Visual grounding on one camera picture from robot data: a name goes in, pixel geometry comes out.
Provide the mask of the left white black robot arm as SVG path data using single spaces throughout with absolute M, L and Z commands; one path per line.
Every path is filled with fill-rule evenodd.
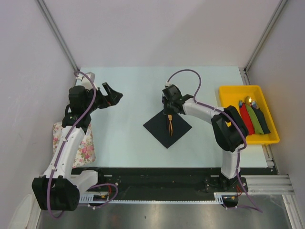
M 99 88 L 77 85 L 69 90 L 69 104 L 62 121 L 59 146 L 42 176 L 34 178 L 32 190 L 42 210 L 74 211 L 80 197 L 98 182 L 94 170 L 71 177 L 79 146 L 91 123 L 91 113 L 118 104 L 123 94 L 103 83 L 106 95 Z

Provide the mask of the gold knife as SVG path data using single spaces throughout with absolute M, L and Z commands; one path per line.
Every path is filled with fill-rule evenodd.
M 172 136 L 173 135 L 173 125 L 172 125 L 172 115 L 169 114 L 168 115 L 168 129 L 169 129 L 169 136 Z

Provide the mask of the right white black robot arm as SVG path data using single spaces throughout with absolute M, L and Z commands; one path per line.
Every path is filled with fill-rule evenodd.
M 227 191 L 237 185 L 246 191 L 246 183 L 240 177 L 240 159 L 241 151 L 247 147 L 248 130 L 235 107 L 203 104 L 192 95 L 183 96 L 176 85 L 167 83 L 163 89 L 163 111 L 165 115 L 190 115 L 211 124 L 216 142 L 223 150 L 220 187 Z

